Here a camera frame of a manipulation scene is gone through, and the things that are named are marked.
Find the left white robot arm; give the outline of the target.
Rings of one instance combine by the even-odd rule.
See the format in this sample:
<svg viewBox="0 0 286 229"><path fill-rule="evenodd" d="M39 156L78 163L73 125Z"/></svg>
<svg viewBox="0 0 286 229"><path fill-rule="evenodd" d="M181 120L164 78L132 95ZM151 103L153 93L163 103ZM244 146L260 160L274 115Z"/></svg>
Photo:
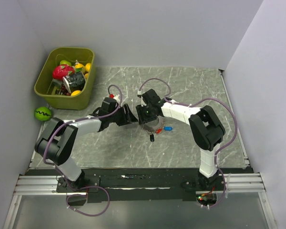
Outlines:
<svg viewBox="0 0 286 229"><path fill-rule="evenodd" d="M111 123L123 126L138 122L128 104L120 105L118 101L106 97L92 114L76 120L52 118L35 144L34 150L43 157L44 163L54 166L75 192L87 184L84 171L71 157L76 137L103 131Z"/></svg>

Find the blue tag key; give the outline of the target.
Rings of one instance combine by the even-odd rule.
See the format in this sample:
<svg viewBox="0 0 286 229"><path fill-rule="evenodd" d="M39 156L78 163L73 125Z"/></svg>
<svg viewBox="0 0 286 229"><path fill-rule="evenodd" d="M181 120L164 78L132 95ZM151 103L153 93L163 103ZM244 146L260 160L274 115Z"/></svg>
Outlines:
<svg viewBox="0 0 286 229"><path fill-rule="evenodd" d="M170 126L165 126L163 129L164 129L165 131L172 131L172 130L173 130L173 128L170 127Z"/></svg>

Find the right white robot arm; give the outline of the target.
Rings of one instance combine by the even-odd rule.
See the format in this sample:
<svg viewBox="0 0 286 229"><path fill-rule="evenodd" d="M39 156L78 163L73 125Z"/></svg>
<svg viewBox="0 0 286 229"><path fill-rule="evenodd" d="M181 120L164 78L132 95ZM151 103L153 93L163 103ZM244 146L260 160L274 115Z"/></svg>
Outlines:
<svg viewBox="0 0 286 229"><path fill-rule="evenodd" d="M212 107L182 105L172 99L161 99L155 90L138 92L141 104L136 106L139 124L146 125L160 117L172 118L190 126L194 141L200 147L200 166L197 185L210 190L218 178L216 151L220 148L225 128Z"/></svg>

